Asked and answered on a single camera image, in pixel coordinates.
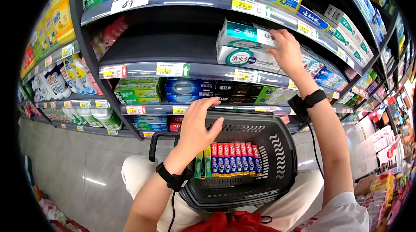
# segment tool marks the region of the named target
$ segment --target tiled floor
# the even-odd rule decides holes
[[[67,131],[31,120],[23,120],[20,127],[22,152],[32,158],[38,187],[68,217],[91,232],[122,231],[132,204],[122,181],[122,164],[132,154],[148,155],[149,141]],[[374,129],[365,121],[344,129],[355,179],[377,167],[374,147],[364,141],[364,134],[369,137]],[[293,139],[298,168],[317,169],[310,132],[298,133]],[[159,162],[172,146],[172,141],[158,142]],[[316,147],[322,166],[317,141]],[[298,223],[320,211],[321,206],[322,191]]]

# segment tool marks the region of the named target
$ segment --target white pants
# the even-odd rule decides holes
[[[128,157],[122,167],[122,178],[126,184],[128,193],[133,197],[137,195],[141,187],[150,179],[158,164],[149,161],[147,156],[132,155]],[[258,209],[262,215],[271,216],[272,222],[265,226],[273,227],[280,231],[287,231],[308,210],[320,192],[324,180],[318,170],[298,171],[293,186],[289,192],[277,201],[270,202]],[[172,220],[172,196],[166,205],[157,229],[160,232],[168,231]],[[192,209],[180,197],[175,194],[175,221],[171,231],[180,231],[190,225],[202,221],[198,210]]]

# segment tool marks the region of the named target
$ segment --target right hand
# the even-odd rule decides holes
[[[303,68],[300,46],[293,34],[286,29],[271,30],[270,34],[279,43],[279,50],[270,48],[267,52],[273,54],[280,68],[283,69],[289,78],[294,78],[296,74],[303,74],[305,70]]]

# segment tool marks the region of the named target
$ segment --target black plastic basket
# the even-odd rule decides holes
[[[215,142],[257,145],[263,176],[192,178],[180,191],[181,197],[195,209],[220,209],[265,203],[286,194],[297,175],[297,156],[284,122],[272,115],[208,111],[207,130],[219,117],[225,120]],[[177,133],[156,132],[149,151],[149,159],[153,161],[159,136],[175,136],[175,145],[179,138]],[[195,160],[188,166],[192,170],[194,163]]]

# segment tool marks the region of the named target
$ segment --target yellow bottle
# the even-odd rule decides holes
[[[50,18],[58,43],[63,44],[75,39],[71,20],[70,0],[52,0],[50,7]]]

